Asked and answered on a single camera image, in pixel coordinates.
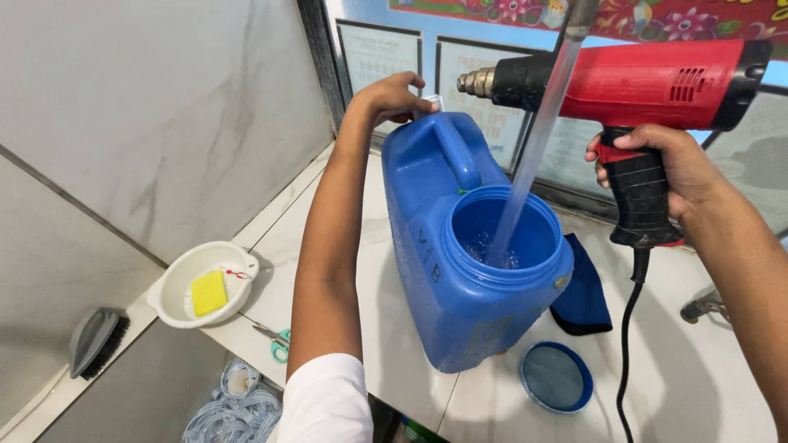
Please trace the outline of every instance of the hand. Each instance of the hand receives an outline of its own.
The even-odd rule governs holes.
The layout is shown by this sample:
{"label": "hand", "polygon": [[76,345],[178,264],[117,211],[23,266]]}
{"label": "hand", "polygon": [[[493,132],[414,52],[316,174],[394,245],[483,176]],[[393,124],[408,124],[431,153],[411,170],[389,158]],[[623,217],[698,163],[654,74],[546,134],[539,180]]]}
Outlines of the hand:
{"label": "hand", "polygon": [[[600,135],[586,147],[585,160],[597,161],[597,183],[609,189],[608,171],[596,152]],[[708,201],[719,186],[730,186],[725,177],[706,158],[695,138],[685,131],[659,125],[640,125],[627,136],[613,140],[618,149],[637,149],[647,146],[660,150],[670,191],[667,196],[668,213],[681,221],[688,212]]]}
{"label": "hand", "polygon": [[374,117],[374,126],[386,120],[407,123],[414,119],[414,110],[429,114],[440,108],[437,103],[420,99],[407,89],[408,86],[421,88],[425,85],[424,80],[413,72],[394,74],[359,91],[351,100],[348,109],[361,105]]}

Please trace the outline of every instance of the tap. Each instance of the tap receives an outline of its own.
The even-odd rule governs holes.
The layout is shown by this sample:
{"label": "tap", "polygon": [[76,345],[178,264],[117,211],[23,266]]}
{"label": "tap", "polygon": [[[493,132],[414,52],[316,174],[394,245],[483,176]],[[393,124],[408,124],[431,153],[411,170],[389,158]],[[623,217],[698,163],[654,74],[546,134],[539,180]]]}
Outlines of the tap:
{"label": "tap", "polygon": [[725,321],[730,323],[728,311],[717,289],[713,289],[706,295],[696,298],[684,305],[681,310],[681,316],[684,318],[684,321],[695,324],[699,317],[709,312],[719,312],[719,314],[725,318]]}

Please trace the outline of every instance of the green scissor handle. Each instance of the green scissor handle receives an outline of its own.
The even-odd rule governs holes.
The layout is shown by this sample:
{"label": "green scissor handle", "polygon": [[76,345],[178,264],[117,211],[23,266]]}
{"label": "green scissor handle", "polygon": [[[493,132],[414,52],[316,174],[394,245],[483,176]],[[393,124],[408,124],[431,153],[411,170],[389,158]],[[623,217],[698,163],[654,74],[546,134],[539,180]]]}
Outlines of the green scissor handle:
{"label": "green scissor handle", "polygon": [[[287,329],[283,330],[282,332],[280,332],[279,333],[279,337],[284,338],[289,343],[290,342],[290,329],[287,328]],[[277,351],[281,351],[281,354],[284,355],[284,357],[280,357],[277,354]],[[277,363],[287,363],[288,362],[288,349],[285,346],[282,346],[281,344],[278,344],[276,341],[274,341],[271,344],[271,356],[273,357],[274,361],[276,361]]]}

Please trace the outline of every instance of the jerry can handle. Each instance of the jerry can handle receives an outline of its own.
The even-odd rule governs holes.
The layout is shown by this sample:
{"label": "jerry can handle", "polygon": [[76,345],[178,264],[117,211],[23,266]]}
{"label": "jerry can handle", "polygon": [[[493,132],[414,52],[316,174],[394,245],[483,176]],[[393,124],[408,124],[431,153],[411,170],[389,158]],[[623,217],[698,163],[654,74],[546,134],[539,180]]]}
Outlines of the jerry can handle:
{"label": "jerry can handle", "polygon": [[448,164],[452,167],[461,192],[476,189],[481,185],[481,174],[476,168],[474,157],[457,128],[448,118],[435,120],[435,136],[443,149]]}

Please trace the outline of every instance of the heat gun nozzle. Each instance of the heat gun nozzle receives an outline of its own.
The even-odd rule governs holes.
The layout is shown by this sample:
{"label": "heat gun nozzle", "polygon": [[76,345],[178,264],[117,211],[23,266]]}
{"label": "heat gun nozzle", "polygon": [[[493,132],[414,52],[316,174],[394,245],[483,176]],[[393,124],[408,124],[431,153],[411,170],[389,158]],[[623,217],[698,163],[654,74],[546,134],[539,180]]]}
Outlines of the heat gun nozzle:
{"label": "heat gun nozzle", "polygon": [[457,91],[468,95],[476,95],[480,99],[491,99],[493,96],[493,79],[495,68],[481,68],[457,78]]}

